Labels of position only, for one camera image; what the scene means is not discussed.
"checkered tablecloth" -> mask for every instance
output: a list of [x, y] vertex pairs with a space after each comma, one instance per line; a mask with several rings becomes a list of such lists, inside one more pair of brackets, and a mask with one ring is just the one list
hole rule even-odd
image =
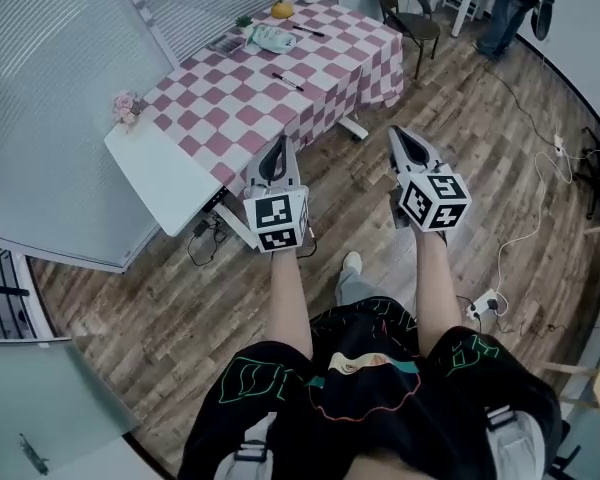
[[204, 48], [144, 98], [156, 125], [236, 195], [249, 161], [283, 131], [299, 150], [357, 104], [391, 106], [403, 89], [398, 32], [324, 0], [294, 4], [294, 11], [286, 20], [264, 12], [253, 17], [296, 36], [288, 54], [249, 45], [225, 58]]

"pen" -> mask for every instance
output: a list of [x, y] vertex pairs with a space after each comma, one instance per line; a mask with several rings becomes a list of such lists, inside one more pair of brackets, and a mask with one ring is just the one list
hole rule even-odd
[[298, 90], [300, 92], [304, 92], [304, 89], [302, 87], [300, 87], [299, 85], [294, 84], [291, 80], [287, 80], [280, 73], [271, 73], [271, 76], [273, 76], [273, 78], [277, 78], [278, 80], [283, 81], [285, 84], [290, 85], [291, 87], [293, 87], [294, 89], [296, 89], [296, 90]]
[[298, 25], [294, 25], [293, 28], [297, 28], [298, 30], [304, 30], [305, 32], [311, 32], [313, 35], [316, 35], [318, 37], [324, 37], [324, 34], [322, 32], [317, 32], [315, 30], [310, 30], [308, 28], [300, 27]]

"pink flower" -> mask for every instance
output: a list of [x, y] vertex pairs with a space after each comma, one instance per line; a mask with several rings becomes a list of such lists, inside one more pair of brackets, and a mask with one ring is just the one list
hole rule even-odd
[[113, 99], [113, 114], [117, 121], [131, 125], [136, 122], [137, 116], [133, 114], [134, 105], [137, 105], [137, 95], [131, 91], [122, 91]]
[[134, 114], [132, 114], [131, 112], [128, 112], [127, 114], [122, 116], [122, 121], [125, 124], [133, 124], [136, 122], [136, 116]]

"yellow object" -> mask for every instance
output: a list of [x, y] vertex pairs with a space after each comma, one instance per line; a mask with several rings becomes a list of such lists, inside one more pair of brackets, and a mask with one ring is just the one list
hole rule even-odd
[[293, 14], [293, 5], [289, 2], [278, 0], [271, 6], [271, 16], [283, 20]]

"white shoe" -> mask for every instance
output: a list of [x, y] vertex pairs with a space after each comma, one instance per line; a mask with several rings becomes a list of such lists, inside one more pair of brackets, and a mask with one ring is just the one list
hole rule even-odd
[[345, 268], [352, 268], [360, 275], [362, 273], [362, 256], [356, 251], [351, 251], [344, 257], [344, 261], [342, 262], [342, 269], [344, 270]]

